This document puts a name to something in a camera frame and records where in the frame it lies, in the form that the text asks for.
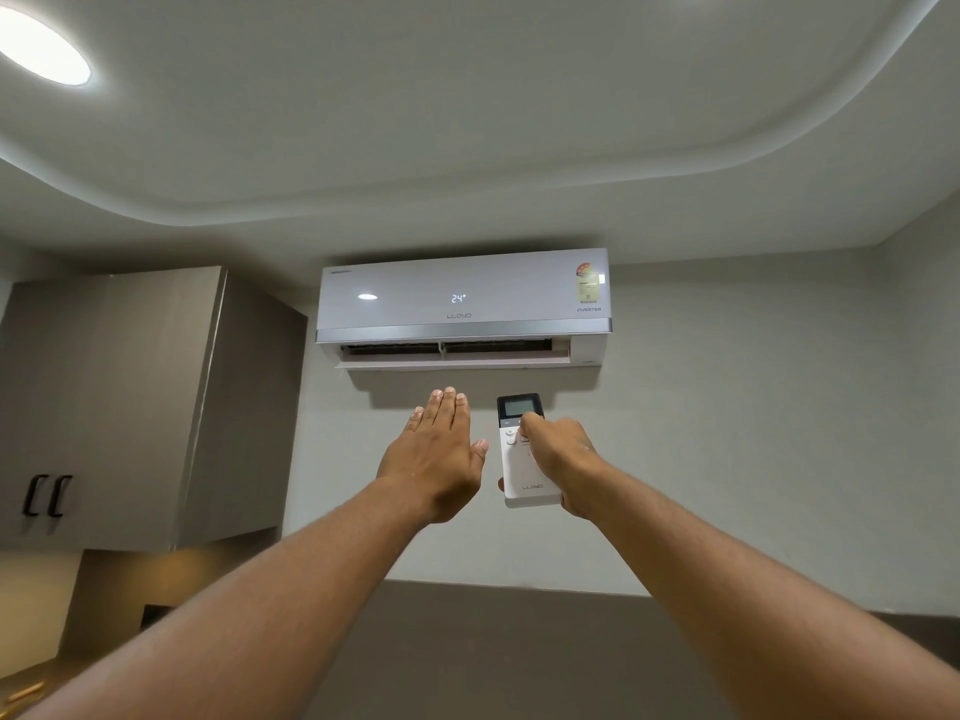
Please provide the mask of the round ceiling light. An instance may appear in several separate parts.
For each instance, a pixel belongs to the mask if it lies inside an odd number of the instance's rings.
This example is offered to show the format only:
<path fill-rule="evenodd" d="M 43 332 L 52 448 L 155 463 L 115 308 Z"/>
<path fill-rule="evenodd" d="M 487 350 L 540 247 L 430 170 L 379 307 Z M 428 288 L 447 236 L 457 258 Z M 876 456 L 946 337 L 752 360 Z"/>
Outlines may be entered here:
<path fill-rule="evenodd" d="M 0 6 L 0 56 L 51 83 L 90 82 L 90 64 L 62 35 L 35 18 Z"/>

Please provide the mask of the yellow rating sticker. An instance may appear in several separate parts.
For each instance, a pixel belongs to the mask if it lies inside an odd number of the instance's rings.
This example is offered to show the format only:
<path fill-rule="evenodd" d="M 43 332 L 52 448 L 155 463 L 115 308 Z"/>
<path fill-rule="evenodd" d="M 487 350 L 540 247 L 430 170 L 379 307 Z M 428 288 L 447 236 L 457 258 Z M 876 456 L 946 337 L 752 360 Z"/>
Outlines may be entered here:
<path fill-rule="evenodd" d="M 599 265 L 584 262 L 574 274 L 576 301 L 582 305 L 599 306 L 607 286 L 606 272 Z"/>

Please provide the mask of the person's right hand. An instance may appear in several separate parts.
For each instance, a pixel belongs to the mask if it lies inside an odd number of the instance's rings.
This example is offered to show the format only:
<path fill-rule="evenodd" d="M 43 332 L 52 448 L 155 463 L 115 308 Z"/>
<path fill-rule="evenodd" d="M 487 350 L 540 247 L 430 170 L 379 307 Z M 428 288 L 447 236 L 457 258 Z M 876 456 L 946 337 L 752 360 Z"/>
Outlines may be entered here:
<path fill-rule="evenodd" d="M 561 492 L 561 503 L 552 506 L 560 506 L 571 515 L 584 519 L 587 514 L 582 500 L 577 497 L 578 480 L 594 465 L 598 455 L 578 421 L 562 418 L 554 422 L 558 422 L 558 452 L 533 454 L 533 457 L 542 473 Z M 502 476 L 499 486 L 504 496 Z"/>

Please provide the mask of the person's left hand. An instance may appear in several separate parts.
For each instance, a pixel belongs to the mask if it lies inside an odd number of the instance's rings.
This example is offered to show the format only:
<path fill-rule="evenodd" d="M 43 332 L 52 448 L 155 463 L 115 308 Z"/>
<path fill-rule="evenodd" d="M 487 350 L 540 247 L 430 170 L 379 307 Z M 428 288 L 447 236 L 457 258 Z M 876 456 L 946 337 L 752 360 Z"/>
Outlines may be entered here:
<path fill-rule="evenodd" d="M 426 428 L 405 442 L 405 426 L 387 447 L 376 478 L 399 486 L 414 498 L 428 524 L 446 523 L 459 514 L 478 493 L 472 487 L 469 463 L 472 414 L 467 396 L 457 390 L 457 410 L 451 430 L 440 429 L 440 395 L 431 392 L 426 404 Z"/>

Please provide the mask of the person's left forearm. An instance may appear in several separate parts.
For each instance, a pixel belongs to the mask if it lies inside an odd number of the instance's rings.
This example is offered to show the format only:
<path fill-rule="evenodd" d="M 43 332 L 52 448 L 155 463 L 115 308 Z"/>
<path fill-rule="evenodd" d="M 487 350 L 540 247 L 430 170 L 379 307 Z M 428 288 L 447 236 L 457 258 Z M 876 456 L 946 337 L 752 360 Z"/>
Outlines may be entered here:
<path fill-rule="evenodd" d="M 99 660 L 20 720 L 291 720 L 389 570 L 429 489 L 371 482 Z"/>

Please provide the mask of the person's right forearm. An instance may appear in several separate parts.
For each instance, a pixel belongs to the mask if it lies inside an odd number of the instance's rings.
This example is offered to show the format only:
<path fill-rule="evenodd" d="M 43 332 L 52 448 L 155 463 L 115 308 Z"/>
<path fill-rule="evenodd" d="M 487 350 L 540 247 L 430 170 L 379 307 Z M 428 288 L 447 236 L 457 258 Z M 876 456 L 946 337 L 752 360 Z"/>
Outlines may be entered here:
<path fill-rule="evenodd" d="M 596 455 L 557 481 L 743 720 L 960 720 L 960 672 Z"/>

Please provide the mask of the white wall air conditioner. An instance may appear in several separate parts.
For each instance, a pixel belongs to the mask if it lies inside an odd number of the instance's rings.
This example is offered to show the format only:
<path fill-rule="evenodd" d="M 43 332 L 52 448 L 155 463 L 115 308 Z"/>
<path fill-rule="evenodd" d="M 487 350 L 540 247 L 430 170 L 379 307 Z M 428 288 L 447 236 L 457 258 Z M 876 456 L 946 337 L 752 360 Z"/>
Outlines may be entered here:
<path fill-rule="evenodd" d="M 599 306 L 576 300 L 585 262 L 606 273 Z M 351 372 L 598 368 L 612 311 L 605 248 L 340 265 L 322 273 L 315 342 Z"/>

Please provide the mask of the white air conditioner remote control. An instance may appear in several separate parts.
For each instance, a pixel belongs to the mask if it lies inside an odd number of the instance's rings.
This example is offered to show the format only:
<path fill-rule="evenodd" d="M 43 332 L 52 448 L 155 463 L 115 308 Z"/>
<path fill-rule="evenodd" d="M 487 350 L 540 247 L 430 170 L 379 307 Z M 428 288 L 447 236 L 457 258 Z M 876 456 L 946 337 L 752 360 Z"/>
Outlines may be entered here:
<path fill-rule="evenodd" d="M 503 492 L 505 504 L 510 509 L 562 503 L 560 489 L 538 467 L 529 439 L 520 435 L 522 417 L 531 412 L 544 415 L 543 404 L 537 393 L 501 396 L 497 399 Z"/>

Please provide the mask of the grey wall cabinet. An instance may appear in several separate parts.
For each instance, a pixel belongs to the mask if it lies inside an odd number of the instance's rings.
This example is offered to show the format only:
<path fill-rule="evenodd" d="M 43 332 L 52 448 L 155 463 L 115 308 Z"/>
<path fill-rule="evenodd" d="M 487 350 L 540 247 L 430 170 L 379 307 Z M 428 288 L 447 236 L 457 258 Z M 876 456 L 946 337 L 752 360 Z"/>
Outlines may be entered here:
<path fill-rule="evenodd" d="M 0 548 L 159 553 L 280 528 L 307 330 L 223 266 L 14 284 L 0 320 Z"/>

